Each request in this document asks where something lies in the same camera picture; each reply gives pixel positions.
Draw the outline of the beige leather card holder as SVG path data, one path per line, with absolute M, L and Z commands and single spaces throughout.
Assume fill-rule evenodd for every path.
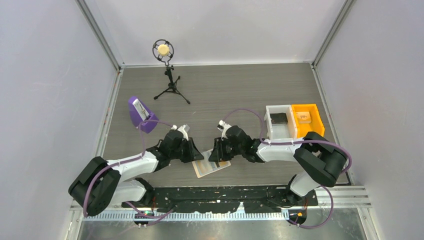
M 222 162 L 211 162 L 209 157 L 211 156 L 212 149 L 202 152 L 203 159 L 195 160 L 192 162 L 195 174 L 197 178 L 205 177 L 209 174 L 222 170 L 224 168 L 230 167 L 231 163 L 229 161 Z

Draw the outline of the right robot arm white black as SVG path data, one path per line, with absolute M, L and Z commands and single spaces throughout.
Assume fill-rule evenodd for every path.
M 226 162 L 241 156 L 251 163 L 288 161 L 301 166 L 302 172 L 292 177 L 286 188 L 285 198 L 291 205 L 299 205 L 320 186 L 334 187 L 350 161 L 346 150 L 314 131 L 287 142 L 252 138 L 237 125 L 222 127 L 221 131 L 222 135 L 214 140 L 209 162 Z

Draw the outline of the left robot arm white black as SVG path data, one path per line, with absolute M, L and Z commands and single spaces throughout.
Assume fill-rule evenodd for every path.
M 123 202 L 148 207 L 154 199 L 152 187 L 140 175 L 155 173 L 172 160 L 191 163 L 203 159 L 185 131 L 170 130 L 156 145 L 139 154 L 115 160 L 92 158 L 71 183 L 68 193 L 82 207 L 85 217 L 94 217 Z

